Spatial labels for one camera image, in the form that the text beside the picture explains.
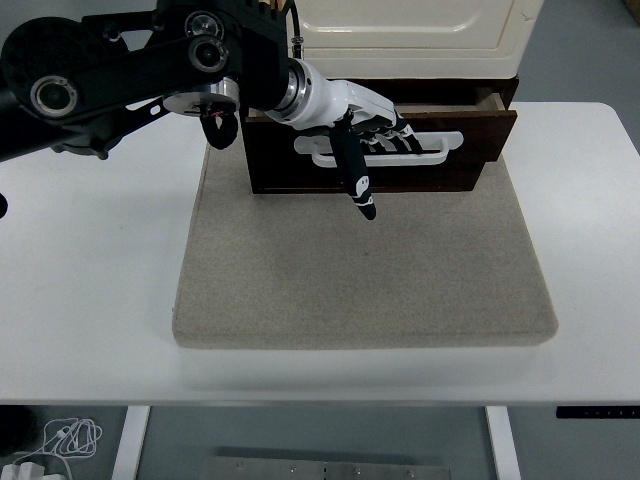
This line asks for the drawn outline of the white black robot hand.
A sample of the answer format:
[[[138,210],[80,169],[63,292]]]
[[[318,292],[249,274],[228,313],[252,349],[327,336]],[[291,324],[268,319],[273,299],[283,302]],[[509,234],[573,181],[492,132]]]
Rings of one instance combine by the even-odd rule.
[[[413,129],[391,100],[346,80],[328,80],[305,61],[289,62],[288,81],[283,99],[266,116],[303,135],[327,137],[343,187],[373,220],[376,207],[361,144],[385,138],[400,153],[421,154]]]

